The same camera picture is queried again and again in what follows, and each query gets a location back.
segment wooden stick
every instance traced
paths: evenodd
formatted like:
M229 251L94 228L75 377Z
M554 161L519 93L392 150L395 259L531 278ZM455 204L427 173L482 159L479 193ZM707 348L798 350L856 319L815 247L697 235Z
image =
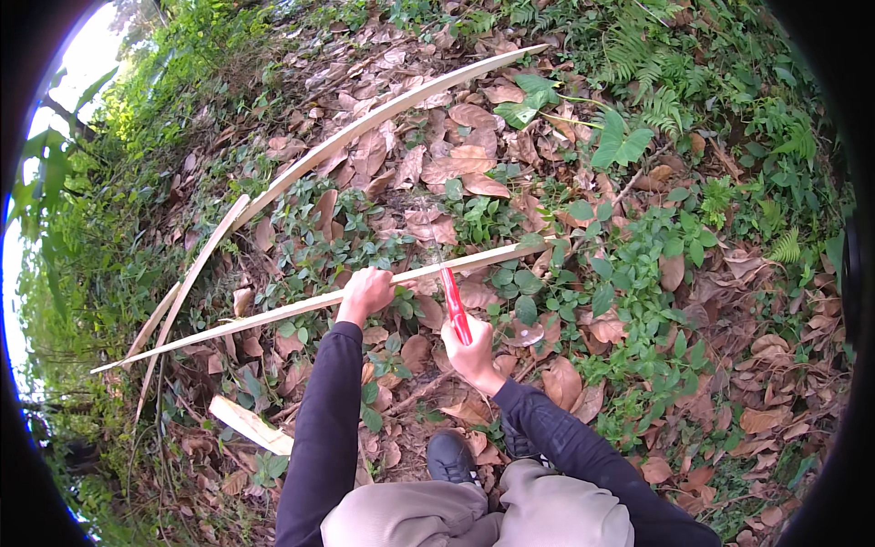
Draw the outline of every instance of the wooden stick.
M543 243L539 243L538 245L530 247L520 247L520 243L514 243L512 245L506 245L497 249L486 250L482 253L477 253L475 255L462 256L461 258L446 261L444 263L444 266L446 268L449 268L453 272L458 272L462 270L476 270L490 264L504 262L506 260L511 260L514 258L519 258L521 256L531 255L533 253L546 250L547 242L550 239L553 239L553 237L545 237ZM416 270L405 271L404 273L393 276L391 283L399 284L405 281L414 281L417 279L425 279L427 277L437 277L440 274L440 268L440 264L432 264L431 266L423 266L422 268L417 268ZM176 340L169 344L155 347L139 355L132 355L131 357L127 357L125 359L122 359L121 361L116 361L108 365L103 365L102 367L95 368L91 372L101 372L103 370L107 370L108 368L117 367L119 365L123 365L133 361L139 361L147 357L152 357L152 355L162 354L166 351L171 351L173 349L179 349L181 347L190 346L192 344L197 344L206 340L211 340L219 336L224 336L225 334L239 333L240 331L246 330L253 326L267 325L268 323L279 321L281 319L287 319L300 313L312 312L314 310L318 310L329 305L339 304L343 301L343 296L343 290L320 294L318 296L302 300L301 302L284 305L283 307L270 310L269 312L259 313L258 315L247 317L246 319L238 319L235 321L231 321L226 325L217 326L201 333L192 334L191 336Z
M342 131L333 135L325 142L312 149L306 156L299 159L295 164L283 171L283 173L270 183L270 187L260 196L255 198L246 211L240 215L237 222L234 223L232 229L234 231L240 229L244 224L249 222L253 216L264 209L270 202L275 200L279 194L291 186L291 183L300 179L310 169L313 169L323 161L331 157L340 147L349 144L356 137L360 137L366 131L377 127L379 124L391 119L396 114L404 110L411 109L419 102L428 99L436 93L440 93L455 85L458 85L466 80L480 76L490 70L504 67L518 60L527 53L540 53L549 47L548 44L540 44L539 46L524 47L512 52L496 55L489 59L484 59L467 67L462 67L448 74L444 74L440 78L432 81L427 81L423 85L413 88L407 93L396 97L392 101L387 102L376 110L369 112L367 115L359 118L355 122L347 125Z
M210 412L228 427L254 443L267 448L277 456L288 456L295 439L278 429L271 429L252 410L246 410L221 395L213 397Z
M232 222L234 222L237 216L243 212L247 203L249 203L249 196L244 193L237 199L233 206L231 206L227 214L225 214L225 218L221 220L219 226L216 227L213 234L210 235L210 238L206 241L206 245L204 245L204 248L200 251L200 254L198 254L198 258L194 261L194 264L192 264L188 273L185 274L185 279L177 291L176 298L173 300L173 305L171 306L170 311L167 313L167 319L164 321L164 326L161 327L161 332L158 333L155 347L162 347L167 341L167 336L170 334L170 329L173 327L173 321L176 319L179 310L182 309L182 303L186 300L188 292L192 289L192 285L194 285L194 281L198 278L200 271L204 269L207 260L210 255L213 254L213 250L219 245L221 239L225 237L228 229L231 228ZM158 354L155 354L151 361L149 361L149 367L146 369L146 376L143 377L143 388L140 389L140 400L136 404L134 424L140 419L140 412L143 411L143 403L146 400L146 393L149 391L149 382L152 379L152 372L155 370L155 363L157 362Z

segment black shoe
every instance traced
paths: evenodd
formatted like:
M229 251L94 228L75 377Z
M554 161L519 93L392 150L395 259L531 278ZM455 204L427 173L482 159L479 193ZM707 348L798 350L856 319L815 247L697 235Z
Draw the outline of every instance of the black shoe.
M517 431L510 422L501 415L501 429L504 431L504 444L507 448L506 452L510 459L534 459L543 466L549 467L550 463L541 454L532 441L524 434Z
M453 430L443 429L431 437L426 459L433 480L454 484L477 482L471 451L462 436Z

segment left hand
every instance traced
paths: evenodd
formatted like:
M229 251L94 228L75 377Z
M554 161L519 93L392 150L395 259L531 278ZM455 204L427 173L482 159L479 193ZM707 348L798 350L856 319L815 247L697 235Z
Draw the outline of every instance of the left hand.
M373 266L355 271L343 289L345 294L337 320L362 328L368 315L380 311L395 297L395 287L389 284L391 280L391 271Z

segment twig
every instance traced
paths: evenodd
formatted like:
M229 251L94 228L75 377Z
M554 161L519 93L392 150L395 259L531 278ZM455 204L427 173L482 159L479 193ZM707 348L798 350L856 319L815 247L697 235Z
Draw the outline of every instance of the twig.
M454 373L455 373L455 370L447 370L446 372L441 373L440 376L438 376L437 378L435 378L434 380L429 382L429 384L426 385L424 388L417 389L416 391L414 391L413 395L407 397L406 399L404 399L400 403L396 404L395 406L387 409L385 412L383 412L383 415L394 416L398 412L407 409L409 406L411 406L413 403L415 403L419 397L427 396L432 391L437 389L438 386L444 380L446 380L448 377L452 376Z

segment right hand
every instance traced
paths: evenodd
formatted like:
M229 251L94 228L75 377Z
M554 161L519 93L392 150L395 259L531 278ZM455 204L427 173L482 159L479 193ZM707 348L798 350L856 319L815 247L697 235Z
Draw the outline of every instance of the right hand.
M494 396L504 385L507 377L492 364L492 325L476 319L467 313L468 327L471 329L472 343L466 346L459 340L456 330L447 322L441 329L446 354L450 364L465 380L489 396Z

